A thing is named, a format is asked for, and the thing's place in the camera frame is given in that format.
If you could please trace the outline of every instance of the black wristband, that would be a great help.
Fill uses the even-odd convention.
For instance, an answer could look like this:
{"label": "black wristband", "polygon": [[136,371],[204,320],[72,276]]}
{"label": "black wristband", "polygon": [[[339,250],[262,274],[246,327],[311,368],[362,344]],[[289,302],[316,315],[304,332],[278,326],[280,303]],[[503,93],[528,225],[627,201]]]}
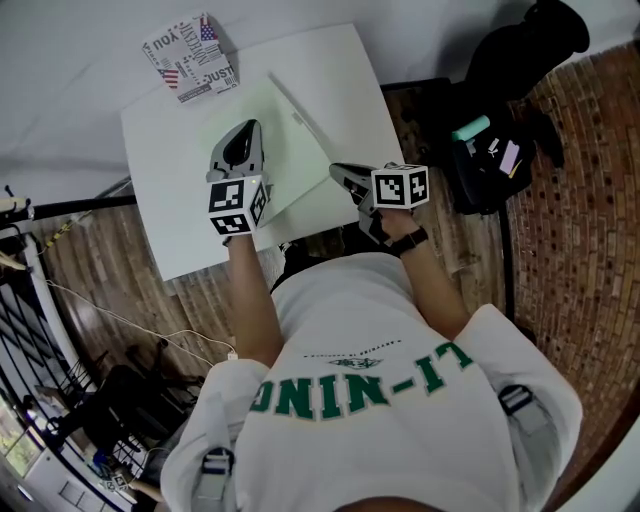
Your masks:
{"label": "black wristband", "polygon": [[416,245],[429,239],[429,235],[424,228],[419,227],[413,233],[405,235],[403,238],[391,244],[391,251],[398,257]]}

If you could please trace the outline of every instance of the window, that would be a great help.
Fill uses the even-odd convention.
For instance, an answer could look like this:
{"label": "window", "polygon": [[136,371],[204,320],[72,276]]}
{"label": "window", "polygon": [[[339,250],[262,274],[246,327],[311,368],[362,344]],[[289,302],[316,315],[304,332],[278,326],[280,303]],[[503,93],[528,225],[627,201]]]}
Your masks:
{"label": "window", "polygon": [[0,394],[0,454],[16,472],[24,477],[42,452],[38,434],[33,427],[25,428],[15,411]]}

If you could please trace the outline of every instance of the cardboard box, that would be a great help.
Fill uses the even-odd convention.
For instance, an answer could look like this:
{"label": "cardboard box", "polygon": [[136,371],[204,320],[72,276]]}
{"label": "cardboard box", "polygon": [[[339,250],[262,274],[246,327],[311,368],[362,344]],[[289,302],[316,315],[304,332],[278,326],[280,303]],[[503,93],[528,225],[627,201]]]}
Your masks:
{"label": "cardboard box", "polygon": [[206,12],[185,16],[149,36],[142,51],[181,103],[238,85]]}

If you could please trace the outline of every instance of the wooden floor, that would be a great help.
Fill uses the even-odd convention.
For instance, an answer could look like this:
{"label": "wooden floor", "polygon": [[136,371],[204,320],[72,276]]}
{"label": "wooden floor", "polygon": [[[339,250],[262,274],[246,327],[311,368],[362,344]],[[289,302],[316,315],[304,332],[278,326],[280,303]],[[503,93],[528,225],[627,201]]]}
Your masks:
{"label": "wooden floor", "polygon": [[[407,96],[387,93],[387,102],[407,163],[418,163],[422,144],[417,126],[400,116]],[[504,309],[501,241],[495,216],[457,215],[441,172],[431,170],[430,202],[416,217],[429,232],[441,261],[463,293],[471,310],[486,302]],[[40,221],[35,234],[45,241],[65,221]],[[313,252],[335,255],[336,232],[311,237]],[[95,304],[114,311],[146,329],[169,334],[193,329],[209,338],[233,342],[229,324],[229,278],[225,264],[163,282],[155,267],[137,206],[94,212],[44,253],[52,278]],[[261,253],[269,283],[284,264],[277,249]],[[69,324],[76,330],[80,350],[97,358],[108,350],[101,367],[127,363],[126,348],[137,344],[151,362],[157,338],[117,322],[64,291],[55,292]],[[227,350],[194,335],[172,338],[181,347],[213,363]],[[205,375],[208,365],[171,347],[166,352],[167,375]]]}

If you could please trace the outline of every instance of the paper sheet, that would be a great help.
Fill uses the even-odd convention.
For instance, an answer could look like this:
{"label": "paper sheet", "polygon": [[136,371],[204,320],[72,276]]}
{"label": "paper sheet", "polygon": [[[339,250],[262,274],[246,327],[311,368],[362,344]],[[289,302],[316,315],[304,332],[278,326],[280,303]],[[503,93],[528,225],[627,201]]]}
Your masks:
{"label": "paper sheet", "polygon": [[273,185],[262,221],[267,224],[327,179],[331,162],[302,115],[271,79],[265,77],[237,92],[238,98],[203,126],[201,143],[210,154],[218,141],[239,123],[248,119],[260,122],[264,171]]}

